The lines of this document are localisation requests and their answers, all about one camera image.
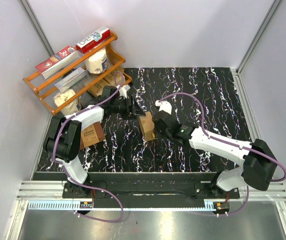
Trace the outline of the brown cardboard express box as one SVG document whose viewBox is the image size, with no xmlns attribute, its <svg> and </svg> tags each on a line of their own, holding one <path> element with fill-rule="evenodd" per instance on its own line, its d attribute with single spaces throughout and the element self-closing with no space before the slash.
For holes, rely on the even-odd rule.
<svg viewBox="0 0 286 240">
<path fill-rule="evenodd" d="M 151 112 L 150 111 L 146 112 L 146 116 L 140 116 L 138 117 L 138 120 L 144 140 L 145 141 L 155 140 L 156 138 L 152 138 L 152 133 L 155 133 L 155 130 Z"/>
</svg>

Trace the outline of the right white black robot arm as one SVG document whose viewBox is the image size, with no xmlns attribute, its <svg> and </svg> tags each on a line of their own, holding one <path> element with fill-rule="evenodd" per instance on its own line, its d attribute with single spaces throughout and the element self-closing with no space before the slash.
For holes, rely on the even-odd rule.
<svg viewBox="0 0 286 240">
<path fill-rule="evenodd" d="M 234 162 L 237 167 L 216 174 L 211 182 L 210 192 L 221 198 L 228 191 L 249 186 L 266 191 L 276 169 L 276 163 L 265 141 L 254 142 L 228 139 L 192 123 L 180 124 L 171 114 L 160 111 L 152 117 L 157 138 L 167 139 L 182 146 L 203 150 Z"/>
</svg>

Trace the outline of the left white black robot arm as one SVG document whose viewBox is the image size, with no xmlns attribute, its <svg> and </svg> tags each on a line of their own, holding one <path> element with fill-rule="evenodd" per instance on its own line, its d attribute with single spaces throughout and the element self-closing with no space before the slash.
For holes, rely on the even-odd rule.
<svg viewBox="0 0 286 240">
<path fill-rule="evenodd" d="M 129 95 L 129 85 L 106 86 L 95 104 L 66 116 L 54 116 L 44 140 L 44 150 L 52 155 L 52 160 L 62 166 L 68 181 L 74 183 L 74 193 L 87 197 L 91 186 L 85 182 L 89 177 L 82 167 L 78 153 L 81 145 L 81 132 L 87 127 L 101 123 L 111 114 L 120 114 L 124 120 L 145 116 L 135 96 Z"/>
</svg>

